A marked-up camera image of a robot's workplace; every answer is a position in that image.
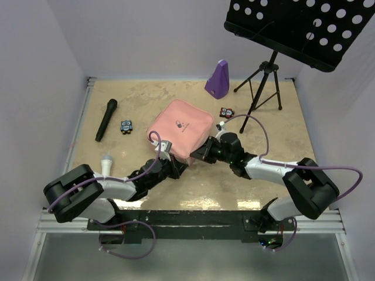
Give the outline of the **pink medicine kit case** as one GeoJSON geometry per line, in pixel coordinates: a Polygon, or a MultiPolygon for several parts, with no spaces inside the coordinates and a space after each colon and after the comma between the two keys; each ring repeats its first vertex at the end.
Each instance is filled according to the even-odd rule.
{"type": "Polygon", "coordinates": [[[213,126],[212,114],[186,101],[173,100],[154,120],[147,130],[147,137],[157,141],[155,131],[163,141],[172,143],[171,154],[181,163],[191,165],[190,154],[200,148],[209,137],[213,126]]]}

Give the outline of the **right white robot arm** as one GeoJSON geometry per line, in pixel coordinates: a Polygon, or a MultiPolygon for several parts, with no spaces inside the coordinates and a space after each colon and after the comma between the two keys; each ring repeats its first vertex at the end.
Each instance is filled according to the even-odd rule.
{"type": "Polygon", "coordinates": [[[287,188],[289,196],[271,200],[262,209],[261,223],[274,230],[282,220],[303,215],[317,219],[339,196],[339,189],[309,158],[298,162],[271,162],[244,150],[235,133],[224,133],[207,141],[190,154],[206,163],[229,164],[232,172],[249,180],[265,180],[287,188]]]}

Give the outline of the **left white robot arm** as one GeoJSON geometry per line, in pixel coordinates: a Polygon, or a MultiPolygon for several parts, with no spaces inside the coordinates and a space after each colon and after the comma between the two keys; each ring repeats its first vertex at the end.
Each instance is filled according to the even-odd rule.
{"type": "Polygon", "coordinates": [[[179,179],[186,168],[175,158],[150,159],[129,178],[116,178],[95,173],[83,164],[47,184],[43,193],[49,203],[48,212],[59,223],[81,217],[116,229],[121,224],[121,215],[113,200],[138,201],[167,178],[179,179]]]}

